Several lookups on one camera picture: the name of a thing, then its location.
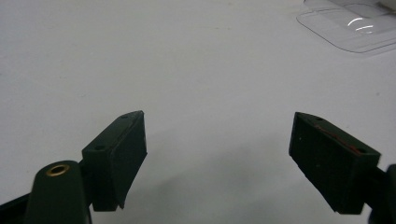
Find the small hole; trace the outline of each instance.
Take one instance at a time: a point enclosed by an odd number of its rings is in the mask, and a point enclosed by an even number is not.
[[[66,164],[61,164],[61,165],[57,165],[54,167],[51,167],[46,174],[48,176],[57,176],[57,175],[62,175],[64,173],[66,173],[69,170],[70,166],[66,165]]]
[[[366,152],[367,152],[366,149],[360,148],[360,147],[358,147],[357,150],[358,150],[360,153],[366,153]]]
[[[102,149],[104,149],[105,148],[105,146],[96,146],[95,147],[95,150],[102,150]]]

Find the red marking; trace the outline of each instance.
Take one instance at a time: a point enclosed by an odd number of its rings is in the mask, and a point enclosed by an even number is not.
[[[337,134],[335,133],[330,133],[329,131],[323,129],[322,127],[320,127],[318,124],[315,125],[315,127],[319,130],[321,130],[323,133],[328,134],[329,136],[335,138],[339,143],[341,143],[342,145],[348,147],[350,150],[352,150],[353,152],[355,152],[356,154],[360,155],[361,152],[354,146],[348,144],[346,141],[344,141],[342,138],[340,138]]]

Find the transparent plastic container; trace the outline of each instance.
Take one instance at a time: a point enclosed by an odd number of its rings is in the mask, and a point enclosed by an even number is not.
[[[305,0],[297,21],[352,52],[396,49],[396,14],[375,0]]]

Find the brass insert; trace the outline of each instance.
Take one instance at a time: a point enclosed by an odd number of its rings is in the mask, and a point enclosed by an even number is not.
[[[66,164],[60,164],[60,165],[56,165],[51,167],[50,169],[48,169],[48,171],[46,172],[46,174],[48,176],[57,176],[57,175],[62,175],[64,173],[66,173],[68,170],[70,169],[69,165]]]

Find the white table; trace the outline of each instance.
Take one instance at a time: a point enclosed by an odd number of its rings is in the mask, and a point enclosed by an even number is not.
[[[125,209],[93,223],[367,223],[335,214],[288,154],[295,111],[396,162],[396,50],[338,49],[301,0],[0,2],[0,203],[117,116],[146,113]]]

